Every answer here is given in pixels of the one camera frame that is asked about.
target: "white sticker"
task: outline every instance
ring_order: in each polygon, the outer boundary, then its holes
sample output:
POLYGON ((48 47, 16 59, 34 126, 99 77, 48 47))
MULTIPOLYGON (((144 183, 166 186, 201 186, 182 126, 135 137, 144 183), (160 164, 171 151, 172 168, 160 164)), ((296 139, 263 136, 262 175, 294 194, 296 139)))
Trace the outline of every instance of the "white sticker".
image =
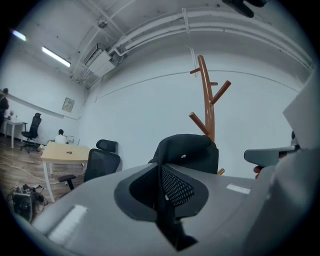
POLYGON ((88 208, 76 204, 48 234, 48 238, 58 245, 65 245, 72 239, 77 227, 88 212, 88 208))
POLYGON ((239 192, 239 193, 243 193, 243 194, 246 194, 246 195, 249 195, 251 189, 250 188, 246 188, 246 187, 242 187, 242 186, 237 186, 237 185, 234 185, 234 184, 229 184, 228 186, 226 186, 226 188, 228 190, 233 190, 233 191, 236 191, 236 192, 239 192))

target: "person sitting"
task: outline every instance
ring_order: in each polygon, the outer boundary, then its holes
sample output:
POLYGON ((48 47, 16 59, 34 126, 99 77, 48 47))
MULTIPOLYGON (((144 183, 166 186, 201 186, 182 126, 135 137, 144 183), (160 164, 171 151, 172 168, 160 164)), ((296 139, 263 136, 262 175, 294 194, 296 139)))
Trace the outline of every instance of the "person sitting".
POLYGON ((69 144, 69 142, 67 141, 67 137, 64 136, 64 130, 62 129, 59 130, 59 135, 55 136, 54 141, 59 144, 69 144))

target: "person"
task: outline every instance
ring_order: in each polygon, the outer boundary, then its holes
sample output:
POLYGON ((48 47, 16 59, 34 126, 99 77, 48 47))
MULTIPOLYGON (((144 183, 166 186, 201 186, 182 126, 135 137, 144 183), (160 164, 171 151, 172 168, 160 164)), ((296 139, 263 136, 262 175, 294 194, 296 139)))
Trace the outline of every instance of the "person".
POLYGON ((67 141, 67 137, 64 136, 64 130, 60 129, 58 133, 59 135, 55 136, 54 141, 60 144, 69 144, 69 142, 67 141))
POLYGON ((7 95, 9 93, 8 88, 4 88, 0 94, 0 129, 5 120, 6 110, 9 108, 7 95))

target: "floor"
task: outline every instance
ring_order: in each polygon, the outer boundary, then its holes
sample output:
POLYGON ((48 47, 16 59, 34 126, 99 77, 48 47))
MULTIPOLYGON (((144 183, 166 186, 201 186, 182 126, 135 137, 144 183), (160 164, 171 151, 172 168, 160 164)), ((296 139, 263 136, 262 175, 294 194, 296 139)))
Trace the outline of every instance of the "floor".
MULTIPOLYGON (((14 141, 14 148, 11 148, 11 138, 0 137, 0 188, 4 198, 7 197, 8 193, 12 188, 27 184, 32 187, 34 185, 41 185, 44 189, 41 192, 44 197, 48 200, 49 205, 51 204, 49 192, 46 186, 44 169, 41 161, 41 155, 31 149, 28 153, 25 149, 20 151, 20 147, 23 145, 19 140, 14 141), (14 168, 18 167, 32 174, 35 177, 27 174, 26 172, 14 168)), ((84 180, 83 167, 81 164, 53 164, 53 175, 49 174, 50 183, 52 184, 51 189, 55 200, 70 191, 69 186, 65 183, 59 183, 58 177, 64 175, 79 175, 72 180, 74 187, 81 185, 84 180)))

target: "white desk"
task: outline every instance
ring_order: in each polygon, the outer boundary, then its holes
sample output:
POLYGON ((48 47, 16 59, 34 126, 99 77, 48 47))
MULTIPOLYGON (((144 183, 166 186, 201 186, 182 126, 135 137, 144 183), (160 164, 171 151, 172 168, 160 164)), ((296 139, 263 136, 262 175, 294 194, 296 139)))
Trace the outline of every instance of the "white desk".
POLYGON ((48 188, 51 201, 54 203, 55 198, 52 194, 47 163, 49 163, 50 174, 53 175, 52 164, 84 164, 83 172, 87 168, 87 162, 90 149, 87 146, 59 144, 52 141, 46 145, 41 156, 43 164, 44 179, 46 187, 48 188))
POLYGON ((8 120, 8 119, 4 119, 4 136, 7 137, 7 128, 8 128, 8 124, 12 126, 11 128, 11 148, 13 149, 14 148, 14 139, 15 139, 15 127, 16 126, 23 126, 24 123, 21 122, 20 120, 18 119, 11 119, 11 120, 8 120))

